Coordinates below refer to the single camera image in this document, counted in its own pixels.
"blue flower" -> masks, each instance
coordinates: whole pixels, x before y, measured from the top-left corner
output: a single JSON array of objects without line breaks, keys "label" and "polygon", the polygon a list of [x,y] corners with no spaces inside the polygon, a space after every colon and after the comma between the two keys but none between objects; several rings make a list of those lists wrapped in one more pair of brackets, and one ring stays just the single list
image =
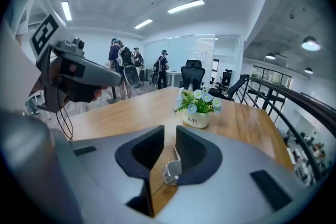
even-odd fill
[{"label": "blue flower", "polygon": [[202,94],[202,99],[205,102],[210,102],[211,100],[213,100],[213,98],[214,97],[212,95],[208,94],[208,93],[203,93]]},{"label": "blue flower", "polygon": [[201,99],[202,98],[202,91],[201,90],[194,91],[194,97],[195,97],[195,99]]},{"label": "blue flower", "polygon": [[176,106],[179,109],[182,106],[182,100],[178,100]]},{"label": "blue flower", "polygon": [[219,108],[221,106],[221,101],[218,99],[218,98],[215,98],[213,101],[212,101],[212,105],[215,107],[215,108]]},{"label": "blue flower", "polygon": [[222,107],[221,106],[214,107],[214,111],[220,113],[222,111]]},{"label": "blue flower", "polygon": [[177,101],[182,101],[184,98],[184,96],[182,94],[179,94],[178,97],[177,97]]},{"label": "blue flower", "polygon": [[194,104],[190,104],[190,105],[188,106],[188,112],[189,112],[190,114],[194,114],[194,113],[196,113],[196,112],[197,112],[197,106],[195,106]]}]

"black office chair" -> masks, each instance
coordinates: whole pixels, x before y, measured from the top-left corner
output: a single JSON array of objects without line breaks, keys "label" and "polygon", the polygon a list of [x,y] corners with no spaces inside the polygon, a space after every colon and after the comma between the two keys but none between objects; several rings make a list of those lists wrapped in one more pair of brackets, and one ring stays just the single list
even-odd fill
[{"label": "black office chair", "polygon": [[227,93],[224,93],[224,88],[218,87],[219,90],[217,89],[210,89],[209,94],[211,94],[214,97],[222,98],[225,100],[230,100],[233,101],[233,95],[238,91],[238,89],[248,80],[250,75],[244,74],[240,75],[240,79],[227,90]]},{"label": "black office chair", "polygon": [[221,82],[216,82],[215,87],[212,89],[212,92],[215,94],[215,91],[217,91],[217,95],[222,93],[222,88],[227,89],[229,88],[230,81],[232,76],[232,70],[225,69],[225,72],[223,72],[223,77]]},{"label": "black office chair", "polygon": [[187,60],[185,66],[193,68],[202,68],[202,62],[200,60]]},{"label": "black office chair", "polygon": [[193,91],[201,88],[203,76],[205,74],[204,68],[182,67],[182,86],[187,90],[189,85],[193,85]]}]

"black metal railing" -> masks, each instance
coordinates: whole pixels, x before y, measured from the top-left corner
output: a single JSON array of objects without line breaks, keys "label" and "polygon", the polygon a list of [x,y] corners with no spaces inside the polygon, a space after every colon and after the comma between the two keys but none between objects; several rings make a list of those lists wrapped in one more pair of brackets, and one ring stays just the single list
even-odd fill
[{"label": "black metal railing", "polygon": [[[253,81],[258,84],[261,84],[262,86],[268,88],[267,94],[259,92],[255,89],[253,89],[249,82]],[[307,112],[309,112],[313,117],[315,117],[318,121],[320,121],[331,133],[334,137],[336,137],[336,113],[335,110],[330,110],[326,108],[324,104],[314,102],[311,98],[292,91],[286,87],[280,86],[278,84],[274,84],[265,80],[260,80],[256,78],[249,78],[242,87],[240,87],[237,91],[237,96],[240,101],[240,103],[245,103],[248,105],[248,102],[246,101],[246,97],[250,99],[250,101],[253,103],[253,106],[260,108],[260,105],[257,104],[258,98],[261,98],[264,100],[261,109],[266,110],[268,106],[270,106],[270,111],[268,115],[270,115],[271,111],[275,111],[278,114],[278,117],[280,117],[283,122],[287,125],[288,129],[292,132],[294,135],[297,143],[301,146],[302,150],[304,151],[309,165],[311,166],[311,170],[313,172],[314,178],[316,181],[320,180],[322,178],[321,169],[316,161],[316,157],[313,155],[313,152],[310,150],[307,142],[304,140],[302,135],[300,135],[297,130],[293,127],[293,125],[289,122],[289,120],[283,115],[281,112],[282,107],[279,109],[275,106],[276,100],[280,100],[284,103],[285,98],[278,97],[278,95],[281,94],[285,98],[291,100]]]}]

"wooden table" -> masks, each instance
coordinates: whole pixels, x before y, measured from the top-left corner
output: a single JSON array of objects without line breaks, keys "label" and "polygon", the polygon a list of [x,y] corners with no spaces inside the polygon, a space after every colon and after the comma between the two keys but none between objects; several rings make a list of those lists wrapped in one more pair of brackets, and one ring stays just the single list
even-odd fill
[{"label": "wooden table", "polygon": [[[71,117],[74,140],[127,133],[143,128],[164,125],[165,147],[151,171],[151,192],[155,214],[167,204],[176,187],[163,184],[161,171],[168,161],[175,159],[173,147],[177,125],[184,125],[173,108],[179,88],[168,87],[146,93]],[[268,114],[261,109],[222,100],[222,112],[212,113],[204,130],[254,145],[274,158],[279,164],[293,170],[281,135]],[[239,152],[232,158],[239,157]]]}]

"flower vase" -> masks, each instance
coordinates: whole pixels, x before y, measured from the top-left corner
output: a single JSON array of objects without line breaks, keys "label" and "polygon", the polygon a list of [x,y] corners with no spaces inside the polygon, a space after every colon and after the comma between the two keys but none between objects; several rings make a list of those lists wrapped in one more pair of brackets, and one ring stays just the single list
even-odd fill
[{"label": "flower vase", "polygon": [[183,122],[195,128],[206,128],[209,123],[209,113],[189,113],[183,112]]}]

